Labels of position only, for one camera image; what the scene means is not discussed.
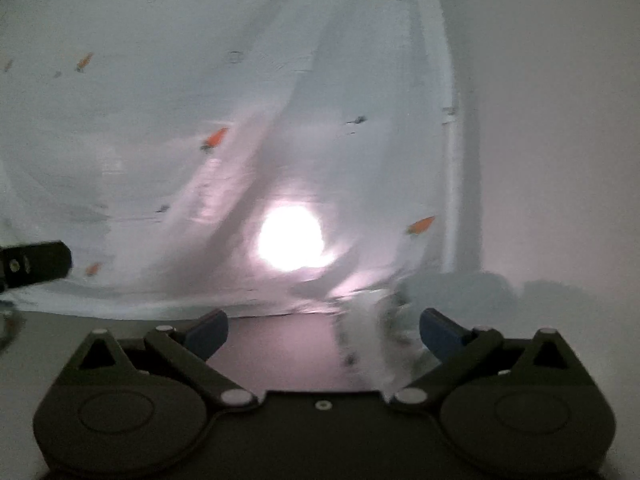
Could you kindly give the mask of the white carrot-print storage bag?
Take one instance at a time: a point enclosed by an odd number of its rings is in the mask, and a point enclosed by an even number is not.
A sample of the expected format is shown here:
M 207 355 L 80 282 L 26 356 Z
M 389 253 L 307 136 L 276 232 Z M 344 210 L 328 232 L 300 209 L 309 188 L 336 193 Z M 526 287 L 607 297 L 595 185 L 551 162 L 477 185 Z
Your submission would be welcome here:
M 1 0 L 1 239 L 73 255 L 9 300 L 326 313 L 406 384 L 406 285 L 457 266 L 457 102 L 442 0 Z

